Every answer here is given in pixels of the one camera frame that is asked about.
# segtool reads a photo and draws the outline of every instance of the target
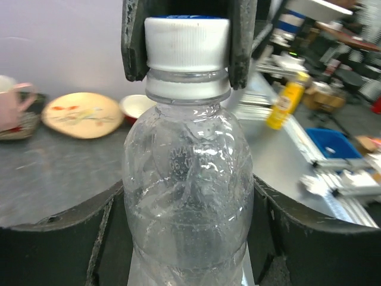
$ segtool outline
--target pink mug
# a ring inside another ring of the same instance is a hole
[[[18,89],[31,88],[29,96],[20,101]],[[16,83],[15,79],[0,76],[0,132],[16,128],[20,117],[36,101],[35,87],[31,83]]]

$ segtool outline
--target red bowl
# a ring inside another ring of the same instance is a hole
[[[134,94],[123,98],[119,106],[126,121],[133,125],[140,115],[155,106],[155,104],[156,102],[150,100],[146,95]]]

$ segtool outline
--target water bottle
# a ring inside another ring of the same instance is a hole
[[[254,188],[241,126],[220,106],[229,26],[145,20],[146,94],[157,105],[126,138],[123,184],[135,253],[158,286],[241,286]]]

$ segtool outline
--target oval wooden board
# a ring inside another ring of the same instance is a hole
[[[117,129],[124,117],[116,101],[90,92],[59,97],[41,115],[50,128],[80,139],[105,136]]]

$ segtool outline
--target yellow bottle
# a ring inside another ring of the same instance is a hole
[[[266,120],[270,128],[280,129],[283,122],[295,111],[304,93],[304,84],[309,78],[308,74],[300,71],[295,80],[287,83],[277,103],[273,106],[271,115]]]

